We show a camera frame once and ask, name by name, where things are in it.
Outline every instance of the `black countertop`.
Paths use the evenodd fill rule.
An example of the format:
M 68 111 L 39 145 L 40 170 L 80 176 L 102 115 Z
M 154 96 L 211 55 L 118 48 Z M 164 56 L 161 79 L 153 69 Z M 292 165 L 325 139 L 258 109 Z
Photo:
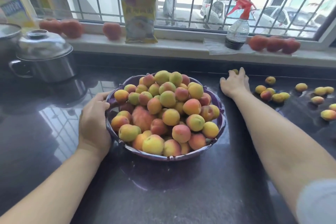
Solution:
M 80 112 L 96 93 L 157 69 L 82 66 L 80 70 L 76 78 L 53 85 L 1 79 L 0 215 L 74 152 Z M 239 110 L 219 92 L 223 74 L 187 74 L 217 93 L 225 105 L 227 126 L 218 142 L 201 156 L 181 162 L 142 159 L 115 145 L 72 223 L 296 223 L 265 174 Z M 265 76 L 251 75 L 251 89 L 264 80 Z M 336 88 L 334 80 L 277 77 L 273 88 L 291 97 L 273 107 L 336 157 L 336 122 L 320 118 L 336 99 L 328 96 L 323 105 L 314 107 L 309 104 L 311 91 L 296 94 L 294 86 L 300 82 L 309 89 Z

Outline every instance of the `window sill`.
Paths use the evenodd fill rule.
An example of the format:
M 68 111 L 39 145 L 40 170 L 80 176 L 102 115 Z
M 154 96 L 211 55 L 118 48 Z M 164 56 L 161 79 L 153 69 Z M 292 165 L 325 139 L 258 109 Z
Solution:
M 326 51 L 299 50 L 295 56 L 275 54 L 270 52 L 255 52 L 250 54 L 209 55 L 203 43 L 159 39 L 157 44 L 126 44 L 125 38 L 109 41 L 103 35 L 84 34 L 80 39 L 67 39 L 75 51 L 92 53 L 118 53 L 160 57 L 178 57 L 192 59 L 212 59 L 240 62 L 300 65 L 316 67 L 336 67 L 334 48 Z

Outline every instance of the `person's right arm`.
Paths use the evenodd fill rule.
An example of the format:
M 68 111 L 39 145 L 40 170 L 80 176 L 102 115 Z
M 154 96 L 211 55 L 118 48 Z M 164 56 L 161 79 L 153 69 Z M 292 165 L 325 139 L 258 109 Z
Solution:
M 221 79 L 223 93 L 239 108 L 259 158 L 294 216 L 302 189 L 313 181 L 336 179 L 336 161 L 313 138 L 252 95 L 245 71 Z

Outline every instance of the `purple bowl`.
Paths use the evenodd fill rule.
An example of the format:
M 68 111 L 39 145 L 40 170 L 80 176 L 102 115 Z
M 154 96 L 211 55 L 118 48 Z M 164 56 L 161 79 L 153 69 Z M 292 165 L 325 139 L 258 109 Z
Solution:
M 212 104 L 219 108 L 219 111 L 220 111 L 221 115 L 217 119 L 212 121 L 212 122 L 216 123 L 218 128 L 219 128 L 219 133 L 217 135 L 217 138 L 211 139 L 211 141 L 208 142 L 207 145 L 204 146 L 203 148 L 201 148 L 199 150 L 195 150 L 195 151 L 190 152 L 190 153 L 185 154 L 185 155 L 177 156 L 177 157 L 173 157 L 173 156 L 164 157 L 164 156 L 153 155 L 153 154 L 145 153 L 143 151 L 136 150 L 133 147 L 125 144 L 122 140 L 120 140 L 118 135 L 113 131 L 113 129 L 111 127 L 111 120 L 117 114 L 117 112 L 114 111 L 113 109 L 115 107 L 119 107 L 119 104 L 116 102 L 116 100 L 114 98 L 114 93 L 117 90 L 124 89 L 124 87 L 128 84 L 133 84 L 133 85 L 137 86 L 139 84 L 140 78 L 143 77 L 143 76 L 145 76 L 145 75 L 136 75 L 136 76 L 128 78 L 126 81 L 124 81 L 123 84 L 119 85 L 119 88 L 113 90 L 107 96 L 106 102 L 110 103 L 111 107 L 106 111 L 106 127 L 107 127 L 107 130 L 109 131 L 109 133 L 111 135 L 112 140 L 116 140 L 118 143 L 123 144 L 124 147 L 127 150 L 131 151 L 134 154 L 137 154 L 137 155 L 142 156 L 144 158 L 149 158 L 149 159 L 158 160 L 158 161 L 179 161 L 179 160 L 194 158 L 194 157 L 200 155 L 202 152 L 209 149 L 214 143 L 217 142 L 217 138 L 221 136 L 221 134 L 224 131 L 225 125 L 226 125 L 226 119 L 225 119 L 225 116 L 224 116 L 224 108 L 223 108 L 222 103 L 221 103 L 220 99 L 218 98 L 218 96 L 216 94 L 214 94 L 212 91 L 208 90 L 206 86 L 203 86 L 204 92 L 208 93 L 211 96 Z M 199 81 L 195 80 L 194 78 L 190 78 L 190 82 L 197 82 L 200 85 L 202 85 Z

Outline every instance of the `white sleeve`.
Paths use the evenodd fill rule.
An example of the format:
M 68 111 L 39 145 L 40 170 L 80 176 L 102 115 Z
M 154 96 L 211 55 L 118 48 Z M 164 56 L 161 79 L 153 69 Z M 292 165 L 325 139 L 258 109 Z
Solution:
M 307 185 L 299 195 L 296 216 L 300 224 L 335 224 L 336 179 Z

